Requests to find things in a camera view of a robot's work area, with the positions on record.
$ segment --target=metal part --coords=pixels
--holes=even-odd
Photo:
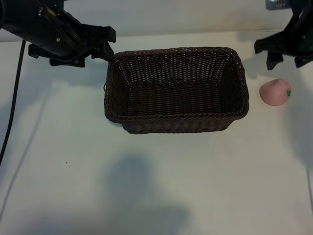
[[[267,10],[291,8],[289,0],[265,0]]]

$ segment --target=woven pattern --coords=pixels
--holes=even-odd
[[[105,92],[106,117],[134,134],[220,131],[248,112],[241,60],[222,47],[118,53]]]

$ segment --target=white surface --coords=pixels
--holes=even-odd
[[[223,131],[131,135],[104,117],[107,63],[50,67],[24,59],[16,116],[0,167],[1,235],[312,235],[313,64],[266,70],[266,33],[118,38],[115,52],[227,46],[246,69],[248,115]],[[20,43],[1,43],[0,142]],[[291,82],[270,107],[259,87]]]
[[[119,36],[283,29],[292,16],[290,9],[267,11],[265,0],[69,0],[65,10]],[[0,41],[13,40],[0,31]]]

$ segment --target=white table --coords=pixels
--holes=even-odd
[[[226,46],[246,69],[248,115],[222,132],[131,135],[104,117],[107,63],[51,67],[27,56],[0,167],[1,235],[312,235],[313,63],[273,71],[256,39],[271,33],[124,37],[125,50]],[[20,43],[0,43],[0,143]],[[260,86],[291,82],[281,107]]]

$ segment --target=black cable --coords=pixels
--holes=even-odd
[[[4,21],[5,21],[5,14],[6,14],[6,6],[4,4],[4,0],[0,0],[0,8],[1,8],[1,12],[0,12],[0,29],[2,29],[2,27],[4,25]]]
[[[12,127],[12,123],[13,123],[15,104],[16,104],[16,97],[17,97],[17,94],[18,94],[18,87],[19,87],[20,75],[21,75],[21,70],[22,70],[22,62],[23,62],[25,44],[26,44],[26,41],[23,40],[22,47],[21,47],[21,52],[20,52],[18,70],[16,72],[16,79],[15,79],[15,86],[14,86],[14,92],[13,92],[10,120],[9,120],[9,124],[8,124],[8,129],[6,130],[6,135],[5,135],[5,138],[4,138],[2,150],[1,150],[1,153],[0,153],[0,165],[2,163],[2,159],[3,159],[3,156],[4,156],[6,145],[8,144],[8,140],[9,140],[9,136],[10,136],[10,132],[11,132],[11,127]]]

